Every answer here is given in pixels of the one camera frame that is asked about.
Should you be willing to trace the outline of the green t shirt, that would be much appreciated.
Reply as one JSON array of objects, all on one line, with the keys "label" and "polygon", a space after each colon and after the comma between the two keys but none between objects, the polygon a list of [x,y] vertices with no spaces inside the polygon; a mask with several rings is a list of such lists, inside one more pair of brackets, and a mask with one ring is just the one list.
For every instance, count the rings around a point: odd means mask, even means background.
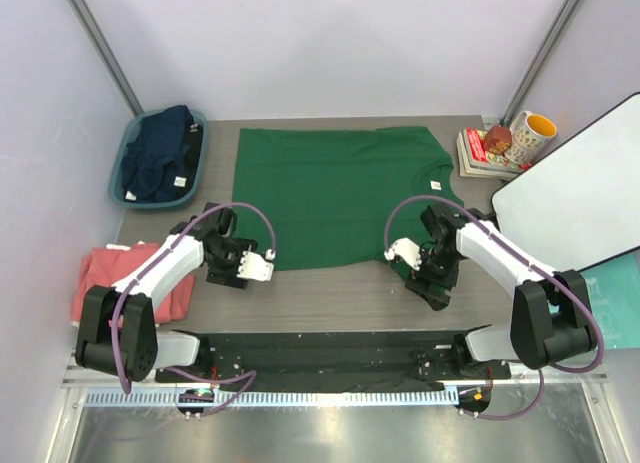
[{"label": "green t shirt", "polygon": [[428,128],[296,131],[243,128],[233,182],[236,235],[276,250],[279,271],[383,258],[407,237],[429,246],[417,195],[461,204],[450,154]]}]

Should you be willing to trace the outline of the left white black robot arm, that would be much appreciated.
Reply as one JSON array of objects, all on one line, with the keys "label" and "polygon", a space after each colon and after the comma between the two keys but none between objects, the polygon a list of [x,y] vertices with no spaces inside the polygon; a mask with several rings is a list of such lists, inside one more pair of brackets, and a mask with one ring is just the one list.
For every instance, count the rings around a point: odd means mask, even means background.
[{"label": "left white black robot arm", "polygon": [[239,289],[272,278],[276,249],[260,253],[256,241],[235,236],[237,206],[208,205],[200,215],[176,225],[125,277],[91,287],[79,320],[77,365],[116,377],[124,393],[157,371],[205,380],[214,366],[208,337],[160,331],[155,313],[200,267],[207,269],[207,282]]}]

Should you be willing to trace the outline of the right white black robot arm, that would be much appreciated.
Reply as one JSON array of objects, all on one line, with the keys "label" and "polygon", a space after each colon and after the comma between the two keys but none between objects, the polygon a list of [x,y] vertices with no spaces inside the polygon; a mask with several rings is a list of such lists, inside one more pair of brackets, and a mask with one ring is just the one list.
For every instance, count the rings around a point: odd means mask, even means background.
[{"label": "right white black robot arm", "polygon": [[528,255],[475,209],[433,199],[420,215],[429,237],[385,240],[384,257],[408,269],[408,289],[441,311],[450,302],[461,261],[470,260],[491,276],[512,300],[508,325],[485,324],[458,336],[451,354],[457,374],[472,378],[489,361],[516,361],[538,370],[563,372],[565,360],[592,353],[586,373],[603,359],[603,335],[592,314],[584,278],[575,270],[557,271]]}]

